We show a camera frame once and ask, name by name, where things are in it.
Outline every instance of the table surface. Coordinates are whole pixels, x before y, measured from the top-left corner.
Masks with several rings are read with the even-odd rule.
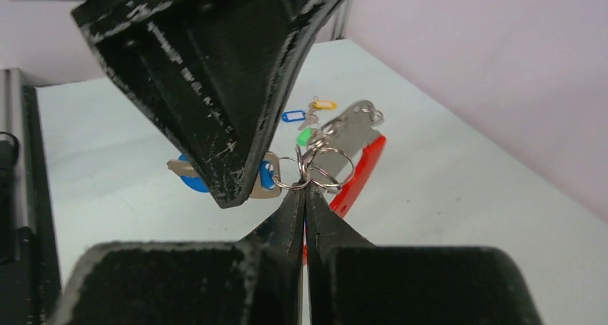
[[[384,112],[384,155],[346,217],[363,236],[501,248],[546,324],[605,324],[606,223],[353,42],[316,44],[285,110],[313,96],[338,103],[321,122],[361,99]],[[108,80],[41,88],[39,104],[64,284],[96,243],[237,240],[282,201],[220,209],[186,187],[166,168],[177,149]],[[298,125],[281,123],[271,150],[294,156]],[[295,181],[287,163],[282,177]]]

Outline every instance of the red handle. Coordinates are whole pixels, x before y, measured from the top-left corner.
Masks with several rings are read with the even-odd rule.
[[[361,159],[355,167],[353,178],[342,187],[342,191],[329,204],[331,209],[340,215],[340,217],[344,218],[346,216],[346,213],[348,213],[357,197],[359,197],[369,176],[371,176],[371,172],[376,167],[385,145],[386,137],[380,135],[374,142],[363,148]],[[308,248],[304,245],[304,264],[306,264],[307,258]]]

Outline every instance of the wall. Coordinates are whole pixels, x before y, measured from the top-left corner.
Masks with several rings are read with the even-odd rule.
[[[0,67],[19,67],[35,85],[102,77],[70,16],[79,1],[0,0]],[[332,21],[318,42],[329,40]]]
[[[607,19],[607,0],[354,0],[348,36],[608,220]]]

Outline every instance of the green key tag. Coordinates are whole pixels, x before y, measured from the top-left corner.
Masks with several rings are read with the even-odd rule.
[[[308,142],[308,139],[312,135],[313,135],[313,129],[306,128],[306,129],[302,130],[300,135],[298,135],[298,139],[297,139],[298,144],[302,147],[306,147],[306,142]]]

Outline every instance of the black object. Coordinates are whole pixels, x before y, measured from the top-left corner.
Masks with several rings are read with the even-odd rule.
[[[72,15],[106,75],[220,207],[255,182],[318,30],[342,0],[89,0]]]
[[[50,323],[299,324],[304,229],[313,325],[541,323],[505,253],[378,248],[313,185],[239,242],[92,248]]]
[[[11,261],[14,254],[13,170],[18,158],[19,139],[12,133],[0,131],[0,265]]]
[[[10,261],[0,264],[0,324],[45,324],[61,284],[36,90],[22,83],[18,70],[0,70],[4,99],[9,106],[0,111],[8,116],[2,118],[9,118],[8,127],[20,143],[14,167],[20,180],[12,179],[13,194],[27,200],[10,206],[13,250]]]

